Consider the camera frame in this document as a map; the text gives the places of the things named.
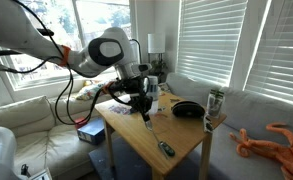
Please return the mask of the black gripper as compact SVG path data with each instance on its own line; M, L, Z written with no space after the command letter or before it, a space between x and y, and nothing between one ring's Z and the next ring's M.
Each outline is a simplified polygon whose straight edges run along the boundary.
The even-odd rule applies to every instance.
M128 104L134 111L140 112L143 121L146 123L150 120L147 114L151 108L153 98L148 96L150 80L148 77L135 77L120 81L120 90L130 95Z

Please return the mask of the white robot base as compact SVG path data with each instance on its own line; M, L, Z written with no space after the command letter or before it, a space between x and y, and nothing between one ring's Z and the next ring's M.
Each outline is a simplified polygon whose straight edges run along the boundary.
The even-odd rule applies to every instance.
M19 180L14 172L16 146L13 132L0 127L0 180Z

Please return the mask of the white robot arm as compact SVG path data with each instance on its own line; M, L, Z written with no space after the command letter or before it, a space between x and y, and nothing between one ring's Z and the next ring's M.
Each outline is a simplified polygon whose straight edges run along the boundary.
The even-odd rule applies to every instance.
M148 111L152 98L144 91L142 73L149 70L151 65L136 62L128 37L122 29L108 28L84 49L74 51L46 39L30 22L28 12L29 8L19 0L0 0L1 47L64 66L87 78L113 67L118 79L104 85L101 91L111 96L117 92L129 94L131 100L126 104L139 112L145 122L150 121Z

